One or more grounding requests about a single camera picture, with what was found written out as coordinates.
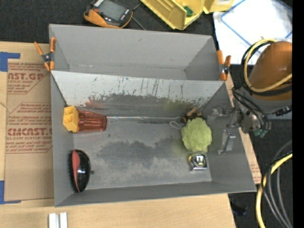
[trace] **handheld device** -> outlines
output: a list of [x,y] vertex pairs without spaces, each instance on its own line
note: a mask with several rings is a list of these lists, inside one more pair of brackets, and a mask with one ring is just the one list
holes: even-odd
[[132,18],[131,8],[113,0],[93,0],[87,7],[84,18],[106,28],[123,28]]

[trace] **small metal object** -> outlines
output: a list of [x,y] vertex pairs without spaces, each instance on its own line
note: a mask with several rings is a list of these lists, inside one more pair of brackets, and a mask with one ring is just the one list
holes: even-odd
[[226,106],[221,104],[220,106],[216,106],[212,109],[212,113],[207,117],[207,122],[208,124],[211,124],[217,117],[226,115]]
[[218,154],[231,151],[236,135],[231,130],[224,130],[222,135],[222,148],[218,150]]
[[200,152],[195,152],[191,154],[188,158],[191,170],[206,170],[207,169],[207,159],[206,156]]
[[227,128],[238,128],[240,126],[242,115],[240,113],[240,110],[233,108],[230,111],[231,117],[229,120],[229,124],[227,125]]

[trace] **display screen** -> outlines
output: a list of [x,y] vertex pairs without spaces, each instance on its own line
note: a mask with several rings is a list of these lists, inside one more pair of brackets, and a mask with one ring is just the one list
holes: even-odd
[[110,0],[104,0],[99,6],[99,12],[102,12],[114,20],[119,20],[125,11],[125,7]]

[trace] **bin floor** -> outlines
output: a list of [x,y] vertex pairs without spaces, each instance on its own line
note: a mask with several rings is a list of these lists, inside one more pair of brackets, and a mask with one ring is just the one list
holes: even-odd
[[94,170],[87,189],[212,181],[209,163],[207,170],[190,170],[191,152],[172,120],[108,117],[105,131],[74,134],[74,148],[88,154]]

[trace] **metal bracket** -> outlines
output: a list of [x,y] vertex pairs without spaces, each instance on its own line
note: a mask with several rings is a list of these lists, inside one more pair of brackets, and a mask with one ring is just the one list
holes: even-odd
[[224,130],[222,134],[222,147],[218,150],[218,154],[224,154],[227,151],[231,151],[235,139],[236,135],[231,130]]

